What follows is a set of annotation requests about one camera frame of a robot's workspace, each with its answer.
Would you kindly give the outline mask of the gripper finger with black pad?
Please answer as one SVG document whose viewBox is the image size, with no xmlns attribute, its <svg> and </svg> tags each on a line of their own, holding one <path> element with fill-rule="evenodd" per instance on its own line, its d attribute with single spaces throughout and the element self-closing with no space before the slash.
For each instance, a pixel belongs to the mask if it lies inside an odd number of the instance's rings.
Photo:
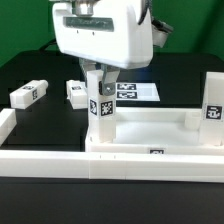
<svg viewBox="0 0 224 224">
<path fill-rule="evenodd" d="M 116 92 L 116 81 L 120 73 L 120 69 L 111 65 L 102 64 L 103 72 L 100 81 L 100 94 L 104 96 L 112 96 Z"/>
<path fill-rule="evenodd" d="M 96 70 L 96 62 L 88 59 L 79 59 L 80 68 L 83 72 L 84 77 L 87 77 L 87 73 L 89 71 L 95 71 Z"/>
</svg>

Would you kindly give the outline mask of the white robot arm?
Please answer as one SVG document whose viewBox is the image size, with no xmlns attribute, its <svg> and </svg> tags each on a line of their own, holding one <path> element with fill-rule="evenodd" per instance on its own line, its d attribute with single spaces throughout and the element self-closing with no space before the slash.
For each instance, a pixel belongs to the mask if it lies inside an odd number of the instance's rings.
<svg viewBox="0 0 224 224">
<path fill-rule="evenodd" d="M 53 0 L 60 51 L 76 56 L 84 70 L 99 63 L 101 94 L 110 96 L 120 69 L 146 67 L 173 27 L 152 15 L 152 0 Z"/>
</svg>

